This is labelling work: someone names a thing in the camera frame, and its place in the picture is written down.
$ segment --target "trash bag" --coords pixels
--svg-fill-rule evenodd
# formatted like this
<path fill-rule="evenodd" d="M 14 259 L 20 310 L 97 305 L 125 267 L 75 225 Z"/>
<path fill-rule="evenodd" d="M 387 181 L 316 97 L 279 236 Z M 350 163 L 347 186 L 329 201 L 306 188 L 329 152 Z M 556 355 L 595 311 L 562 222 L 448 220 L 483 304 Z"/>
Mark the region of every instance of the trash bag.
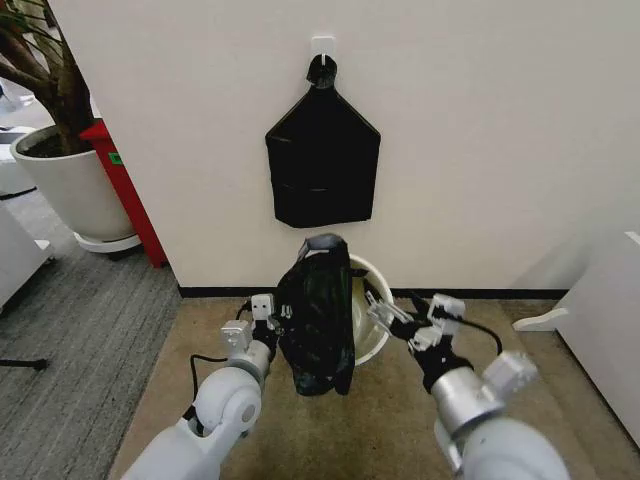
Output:
<path fill-rule="evenodd" d="M 275 216 L 292 227 L 371 218 L 380 133 L 338 94 L 336 73 L 316 56 L 311 88 L 266 135 Z"/>
<path fill-rule="evenodd" d="M 355 367 L 347 243 L 333 234 L 305 240 L 275 301 L 284 332 L 279 345 L 296 391 L 311 396 L 335 388 L 346 395 Z"/>

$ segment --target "potted plant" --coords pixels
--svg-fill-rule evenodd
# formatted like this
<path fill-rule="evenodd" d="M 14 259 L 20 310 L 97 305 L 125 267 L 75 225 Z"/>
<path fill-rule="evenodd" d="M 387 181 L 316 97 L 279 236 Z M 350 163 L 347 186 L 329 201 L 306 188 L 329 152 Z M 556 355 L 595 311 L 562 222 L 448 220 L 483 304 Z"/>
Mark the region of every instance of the potted plant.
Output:
<path fill-rule="evenodd" d="M 54 122 L 12 144 L 16 161 L 83 247 L 132 237 L 96 152 L 79 137 L 94 123 L 89 89 L 46 0 L 0 0 L 0 55 L 0 77 L 31 90 Z"/>

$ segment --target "red cabinet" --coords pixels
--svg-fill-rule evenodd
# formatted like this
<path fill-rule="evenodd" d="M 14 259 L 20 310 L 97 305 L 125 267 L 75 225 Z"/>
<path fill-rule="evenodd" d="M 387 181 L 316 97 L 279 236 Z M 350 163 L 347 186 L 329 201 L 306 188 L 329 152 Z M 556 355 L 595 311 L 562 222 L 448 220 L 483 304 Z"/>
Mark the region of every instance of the red cabinet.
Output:
<path fill-rule="evenodd" d="M 127 215 L 129 215 L 133 228 L 135 228 L 144 251 L 151 261 L 151 265 L 155 268 L 161 267 L 162 264 L 167 262 L 167 256 L 104 122 L 102 120 L 98 121 L 98 123 L 82 132 L 80 137 L 91 142 L 98 153 L 102 166 L 107 172 L 107 176 L 111 180 Z"/>

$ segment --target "black cable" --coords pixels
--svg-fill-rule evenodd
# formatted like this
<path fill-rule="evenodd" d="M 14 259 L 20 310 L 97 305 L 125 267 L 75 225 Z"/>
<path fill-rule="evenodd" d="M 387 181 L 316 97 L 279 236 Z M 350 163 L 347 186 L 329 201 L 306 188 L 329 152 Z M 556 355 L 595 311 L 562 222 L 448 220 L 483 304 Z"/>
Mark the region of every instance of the black cable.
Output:
<path fill-rule="evenodd" d="M 493 340 L 496 342 L 496 350 L 498 351 L 498 355 L 502 353 L 502 340 L 500 340 L 500 337 L 498 336 L 498 334 L 493 330 L 491 330 L 489 327 L 485 327 L 484 325 L 480 325 L 479 323 L 472 322 L 471 320 L 465 320 L 463 318 L 458 318 L 458 317 L 449 317 L 447 318 L 447 320 L 451 320 L 452 322 L 458 322 L 458 323 L 461 323 L 462 325 L 467 325 L 468 327 L 476 328 L 488 335 L 491 335 L 491 337 L 493 337 Z"/>
<path fill-rule="evenodd" d="M 238 313 L 236 313 L 236 320 L 240 320 L 240 316 L 242 315 L 242 312 L 250 312 L 250 311 L 251 311 L 251 299 L 247 300 L 242 304 L 242 306 L 240 307 L 240 310 L 238 310 Z"/>
<path fill-rule="evenodd" d="M 415 292 L 411 292 L 411 299 L 414 300 L 414 302 L 417 301 L 422 303 L 423 305 L 426 305 L 427 307 L 429 306 L 429 304 L 424 299 L 420 298 Z M 471 320 L 465 320 L 463 318 L 454 317 L 453 315 L 449 315 L 447 317 L 447 320 L 451 320 L 452 322 L 458 322 L 462 325 L 475 328 L 477 330 L 480 330 L 490 335 L 493 338 L 493 340 L 496 342 L 496 350 L 498 351 L 498 355 L 502 353 L 502 340 L 500 340 L 500 337 L 498 336 L 498 334 L 493 330 L 491 330 L 490 328 L 485 327 L 484 325 L 480 325 L 479 323 L 472 322 Z"/>
<path fill-rule="evenodd" d="M 189 357 L 189 365 L 191 366 L 191 380 L 193 381 L 193 399 L 196 399 L 196 395 L 198 395 L 198 372 L 196 372 L 196 359 L 204 360 L 205 362 L 226 362 L 226 358 L 211 358 L 205 357 L 204 355 L 193 354 Z"/>

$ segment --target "green sticker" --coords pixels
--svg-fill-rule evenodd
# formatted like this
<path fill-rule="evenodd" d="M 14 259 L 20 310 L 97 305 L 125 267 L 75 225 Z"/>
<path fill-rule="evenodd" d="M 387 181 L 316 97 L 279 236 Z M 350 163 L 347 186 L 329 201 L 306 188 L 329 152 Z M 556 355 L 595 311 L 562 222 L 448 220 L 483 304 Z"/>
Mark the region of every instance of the green sticker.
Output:
<path fill-rule="evenodd" d="M 109 160 L 111 160 L 111 163 L 114 165 L 124 165 L 124 163 L 122 163 L 122 159 L 120 158 L 120 154 L 118 152 L 110 152 Z"/>

